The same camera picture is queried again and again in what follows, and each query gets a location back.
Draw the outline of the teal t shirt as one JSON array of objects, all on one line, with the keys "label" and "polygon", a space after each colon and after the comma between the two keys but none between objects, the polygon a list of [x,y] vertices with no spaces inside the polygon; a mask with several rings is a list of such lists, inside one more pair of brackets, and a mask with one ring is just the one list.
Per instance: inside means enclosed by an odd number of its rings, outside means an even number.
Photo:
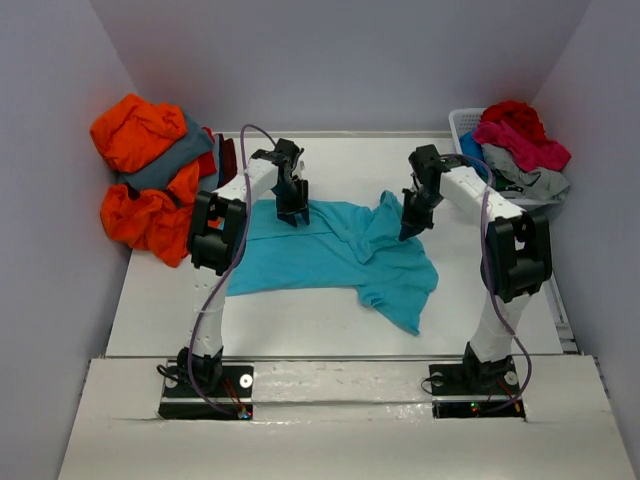
[{"label": "teal t shirt", "polygon": [[402,206],[385,190],[370,209],[349,202],[312,201],[310,222],[298,227],[259,200],[251,212],[246,252],[228,295],[273,290],[352,288],[361,305],[417,336],[439,275],[416,238],[399,241]]}]

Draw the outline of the orange t shirt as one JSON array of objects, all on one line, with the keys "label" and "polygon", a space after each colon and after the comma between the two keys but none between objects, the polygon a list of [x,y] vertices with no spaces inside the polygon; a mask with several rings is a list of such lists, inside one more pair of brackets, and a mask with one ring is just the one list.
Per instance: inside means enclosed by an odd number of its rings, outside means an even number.
[{"label": "orange t shirt", "polygon": [[133,93],[96,118],[89,134],[115,174],[100,208],[106,236],[178,267],[196,194],[215,189],[224,172],[224,138],[177,105]]}]

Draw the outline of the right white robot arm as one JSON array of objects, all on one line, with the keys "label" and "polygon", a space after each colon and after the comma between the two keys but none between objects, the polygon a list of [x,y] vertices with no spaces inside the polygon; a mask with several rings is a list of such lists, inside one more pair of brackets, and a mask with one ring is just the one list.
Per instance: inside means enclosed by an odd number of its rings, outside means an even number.
[{"label": "right white robot arm", "polygon": [[512,349],[522,345],[517,327],[526,306],[552,274],[549,221],[505,199],[464,155],[440,154],[434,145],[425,145],[408,161],[413,185],[403,192],[400,240],[433,228],[435,208],[449,201],[479,228],[480,272],[487,292],[462,360],[431,366],[431,392],[438,397],[480,396],[513,381],[510,394],[518,397],[528,382],[517,376]]}]

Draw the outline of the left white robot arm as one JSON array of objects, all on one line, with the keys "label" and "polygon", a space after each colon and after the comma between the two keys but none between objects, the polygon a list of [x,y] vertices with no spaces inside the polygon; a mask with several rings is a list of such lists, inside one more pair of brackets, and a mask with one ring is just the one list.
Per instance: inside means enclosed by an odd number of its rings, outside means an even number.
[{"label": "left white robot arm", "polygon": [[259,149],[247,167],[222,187],[196,195],[187,236],[187,250],[197,273],[207,270],[211,280],[196,278],[196,317],[191,338],[177,357],[179,378],[196,394],[215,392],[223,365],[222,316],[230,276],[241,261],[255,202],[275,196],[276,218],[292,227],[308,224],[309,187],[298,162],[303,149],[279,139],[271,151]]}]

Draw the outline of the dark red folded shirt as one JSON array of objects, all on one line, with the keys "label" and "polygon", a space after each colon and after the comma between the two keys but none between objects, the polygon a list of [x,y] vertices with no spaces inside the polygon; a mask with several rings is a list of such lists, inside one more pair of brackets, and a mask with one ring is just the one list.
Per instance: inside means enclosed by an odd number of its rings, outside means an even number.
[{"label": "dark red folded shirt", "polygon": [[238,171],[234,141],[222,134],[214,134],[205,128],[213,143],[210,151],[197,158],[199,166],[199,186],[204,190],[214,190],[226,185]]}]

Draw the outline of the blue t shirt in basket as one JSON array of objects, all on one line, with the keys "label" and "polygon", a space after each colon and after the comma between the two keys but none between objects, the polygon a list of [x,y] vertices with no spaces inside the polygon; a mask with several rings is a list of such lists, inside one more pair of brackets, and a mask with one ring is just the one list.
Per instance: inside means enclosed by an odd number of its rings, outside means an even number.
[{"label": "blue t shirt in basket", "polygon": [[469,131],[459,137],[462,154],[470,162],[476,173],[483,179],[488,179],[487,164],[482,148],[473,138],[473,132]]}]

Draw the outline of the green garment in basket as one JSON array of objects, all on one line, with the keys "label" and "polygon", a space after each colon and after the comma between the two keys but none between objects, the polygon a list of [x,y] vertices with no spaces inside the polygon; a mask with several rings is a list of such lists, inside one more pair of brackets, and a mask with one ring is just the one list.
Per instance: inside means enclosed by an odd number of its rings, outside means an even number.
[{"label": "green garment in basket", "polygon": [[496,191],[498,192],[511,192],[511,193],[522,193],[523,192],[523,188],[509,180],[507,180],[504,177],[497,177],[494,180],[494,188]]}]

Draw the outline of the white plastic laundry basket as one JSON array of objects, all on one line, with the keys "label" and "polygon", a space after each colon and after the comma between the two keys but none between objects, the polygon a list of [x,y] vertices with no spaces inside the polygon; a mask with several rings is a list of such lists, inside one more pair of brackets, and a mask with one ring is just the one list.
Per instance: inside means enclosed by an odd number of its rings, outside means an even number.
[{"label": "white plastic laundry basket", "polygon": [[[473,132],[477,128],[483,112],[483,108],[464,108],[456,109],[449,113],[448,121],[454,150],[457,154],[463,154],[460,138],[469,132]],[[501,195],[526,210],[535,210],[559,204],[557,199],[537,200],[529,198],[523,192],[517,191],[514,187],[509,187],[507,190],[501,191]]]}]

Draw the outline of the grey t shirt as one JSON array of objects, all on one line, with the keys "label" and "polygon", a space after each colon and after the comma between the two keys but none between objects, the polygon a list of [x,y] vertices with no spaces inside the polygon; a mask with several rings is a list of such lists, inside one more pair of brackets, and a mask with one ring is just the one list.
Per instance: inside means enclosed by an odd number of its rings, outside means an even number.
[{"label": "grey t shirt", "polygon": [[513,155],[504,148],[482,144],[485,163],[502,177],[523,190],[526,197],[540,200],[563,201],[568,195],[570,184],[560,172],[536,167],[525,172],[515,163]]}]

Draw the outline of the magenta t shirt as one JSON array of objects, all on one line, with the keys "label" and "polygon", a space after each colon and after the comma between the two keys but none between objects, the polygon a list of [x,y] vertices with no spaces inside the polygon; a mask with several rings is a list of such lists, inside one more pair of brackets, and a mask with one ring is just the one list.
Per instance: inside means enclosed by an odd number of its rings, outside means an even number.
[{"label": "magenta t shirt", "polygon": [[556,141],[535,144],[519,134],[505,121],[482,122],[472,133],[480,145],[493,145],[507,150],[523,171],[545,168],[560,172],[571,160],[571,153]]}]

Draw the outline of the red t shirt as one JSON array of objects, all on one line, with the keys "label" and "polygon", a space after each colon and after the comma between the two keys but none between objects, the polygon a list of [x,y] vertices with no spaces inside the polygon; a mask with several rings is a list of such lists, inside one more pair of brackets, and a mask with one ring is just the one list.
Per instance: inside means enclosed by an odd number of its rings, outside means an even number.
[{"label": "red t shirt", "polygon": [[534,144],[547,141],[544,125],[537,111],[525,102],[507,100],[491,105],[482,113],[480,122],[505,122],[516,133]]}]

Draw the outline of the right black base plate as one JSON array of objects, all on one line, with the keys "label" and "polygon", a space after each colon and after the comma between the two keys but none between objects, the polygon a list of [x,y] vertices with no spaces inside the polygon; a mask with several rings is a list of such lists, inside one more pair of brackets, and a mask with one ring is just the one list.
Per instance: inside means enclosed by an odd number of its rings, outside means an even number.
[{"label": "right black base plate", "polygon": [[523,401],[515,400],[520,385],[513,367],[479,386],[469,386],[457,377],[461,367],[432,364],[421,381],[421,389],[431,397],[435,419],[526,418]]}]

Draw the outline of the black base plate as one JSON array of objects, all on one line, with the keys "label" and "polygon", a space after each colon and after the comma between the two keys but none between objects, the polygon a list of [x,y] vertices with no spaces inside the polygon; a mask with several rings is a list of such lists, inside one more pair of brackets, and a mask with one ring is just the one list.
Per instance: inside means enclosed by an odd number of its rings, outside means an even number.
[{"label": "black base plate", "polygon": [[526,418],[523,401],[515,400],[520,385],[513,367],[479,386],[469,386],[457,377],[461,367],[432,364],[421,381],[421,389],[431,397],[435,419]]},{"label": "black base plate", "polygon": [[158,415],[164,420],[251,421],[253,419],[254,365],[224,363],[215,387],[194,389],[187,375],[178,373],[175,361],[157,365],[163,378]]}]

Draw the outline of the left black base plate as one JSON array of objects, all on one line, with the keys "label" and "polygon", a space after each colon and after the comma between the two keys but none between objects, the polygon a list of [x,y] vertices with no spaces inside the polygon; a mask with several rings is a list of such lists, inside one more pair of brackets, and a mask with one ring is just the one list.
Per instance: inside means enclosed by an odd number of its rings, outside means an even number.
[{"label": "left black base plate", "polygon": [[158,415],[164,420],[251,421],[253,419],[254,365],[224,363],[215,387],[194,389],[187,375],[178,373],[175,361],[157,365],[163,378]]}]

